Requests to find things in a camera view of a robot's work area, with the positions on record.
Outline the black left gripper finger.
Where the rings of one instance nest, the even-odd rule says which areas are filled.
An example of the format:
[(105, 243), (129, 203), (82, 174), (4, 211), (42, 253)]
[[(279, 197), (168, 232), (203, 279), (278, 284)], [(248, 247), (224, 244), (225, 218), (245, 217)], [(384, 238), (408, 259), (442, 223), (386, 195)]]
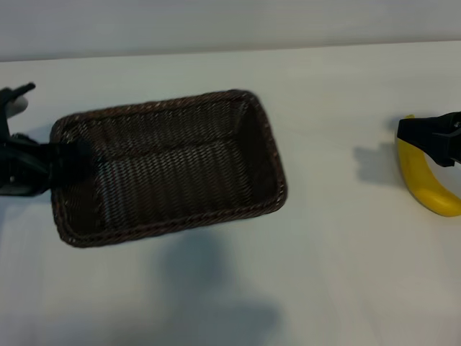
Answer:
[(81, 139), (67, 143), (49, 143), (48, 151), (53, 161), (62, 161), (64, 163), (84, 161), (91, 158), (90, 144)]

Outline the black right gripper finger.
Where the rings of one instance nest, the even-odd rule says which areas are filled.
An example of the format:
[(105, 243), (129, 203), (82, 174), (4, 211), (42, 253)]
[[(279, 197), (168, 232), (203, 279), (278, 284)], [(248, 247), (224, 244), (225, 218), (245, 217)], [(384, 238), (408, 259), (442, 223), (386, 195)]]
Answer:
[(460, 129), (451, 133), (434, 130), (399, 128), (397, 137), (427, 154), (441, 167), (453, 167), (460, 163)]
[(460, 128), (460, 112), (450, 112), (437, 117), (408, 115), (398, 123), (398, 136), (422, 136), (432, 133), (449, 134)]

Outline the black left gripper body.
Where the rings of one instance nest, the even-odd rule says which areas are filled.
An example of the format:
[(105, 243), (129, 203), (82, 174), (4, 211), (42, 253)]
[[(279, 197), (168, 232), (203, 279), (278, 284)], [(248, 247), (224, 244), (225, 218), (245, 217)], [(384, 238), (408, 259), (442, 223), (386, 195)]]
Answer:
[(55, 146), (1, 132), (1, 195), (34, 197), (51, 187)]

